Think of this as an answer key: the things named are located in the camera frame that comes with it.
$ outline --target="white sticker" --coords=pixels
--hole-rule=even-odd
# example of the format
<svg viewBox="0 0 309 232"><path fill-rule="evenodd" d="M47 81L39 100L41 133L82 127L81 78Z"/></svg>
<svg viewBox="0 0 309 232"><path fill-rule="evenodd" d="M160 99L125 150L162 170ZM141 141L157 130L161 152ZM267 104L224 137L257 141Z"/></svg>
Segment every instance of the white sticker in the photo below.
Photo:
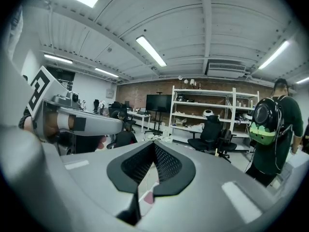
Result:
<svg viewBox="0 0 309 232"><path fill-rule="evenodd" d="M80 168L80 167L86 166L88 164L89 164L89 162L87 160L83 160L83 161L79 161L79 162L75 162L75 163L65 164L65 167L66 167L67 170L71 170L71 169L74 169L74 168Z"/></svg>

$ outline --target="ceiling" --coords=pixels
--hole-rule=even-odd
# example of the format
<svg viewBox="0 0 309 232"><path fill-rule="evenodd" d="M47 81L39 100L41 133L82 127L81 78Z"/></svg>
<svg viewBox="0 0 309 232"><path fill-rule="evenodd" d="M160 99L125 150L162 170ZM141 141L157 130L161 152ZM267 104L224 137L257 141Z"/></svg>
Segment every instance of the ceiling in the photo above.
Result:
<svg viewBox="0 0 309 232"><path fill-rule="evenodd" d="M292 84L309 76L308 36L283 0L98 0L94 8L75 0L27 0L24 25L37 31L42 52L73 61L66 68L115 83L207 77L207 63L244 66L242 79L284 77ZM166 67L136 42L141 35ZM289 47L257 71L283 40Z"/></svg>

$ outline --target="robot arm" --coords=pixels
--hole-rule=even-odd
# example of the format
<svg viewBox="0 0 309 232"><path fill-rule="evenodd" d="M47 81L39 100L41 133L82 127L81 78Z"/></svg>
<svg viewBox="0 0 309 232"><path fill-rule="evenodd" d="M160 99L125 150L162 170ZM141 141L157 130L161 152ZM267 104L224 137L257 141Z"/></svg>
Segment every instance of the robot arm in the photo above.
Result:
<svg viewBox="0 0 309 232"><path fill-rule="evenodd" d="M34 132L41 139L50 141L44 125L51 113L57 113L56 123L60 132L79 136L102 136L117 134L122 129L122 122L118 119L81 111L78 95L66 90L43 66L31 87L34 93L27 108L31 114ZM73 118L73 126L69 126L69 118Z"/></svg>

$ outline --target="black screen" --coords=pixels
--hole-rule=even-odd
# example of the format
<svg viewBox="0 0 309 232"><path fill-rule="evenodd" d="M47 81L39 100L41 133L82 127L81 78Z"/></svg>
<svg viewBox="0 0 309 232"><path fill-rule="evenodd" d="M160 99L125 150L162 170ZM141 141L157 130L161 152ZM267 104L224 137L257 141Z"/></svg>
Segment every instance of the black screen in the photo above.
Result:
<svg viewBox="0 0 309 232"><path fill-rule="evenodd" d="M170 113L172 95L147 95L146 110Z"/></svg>

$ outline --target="monitor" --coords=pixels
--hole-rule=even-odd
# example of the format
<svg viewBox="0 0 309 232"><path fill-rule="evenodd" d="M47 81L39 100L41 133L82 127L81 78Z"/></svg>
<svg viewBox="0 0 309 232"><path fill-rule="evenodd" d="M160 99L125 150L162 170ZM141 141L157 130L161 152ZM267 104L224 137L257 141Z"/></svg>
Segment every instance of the monitor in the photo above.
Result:
<svg viewBox="0 0 309 232"><path fill-rule="evenodd" d="M147 95L146 110L170 113L172 95Z"/></svg>

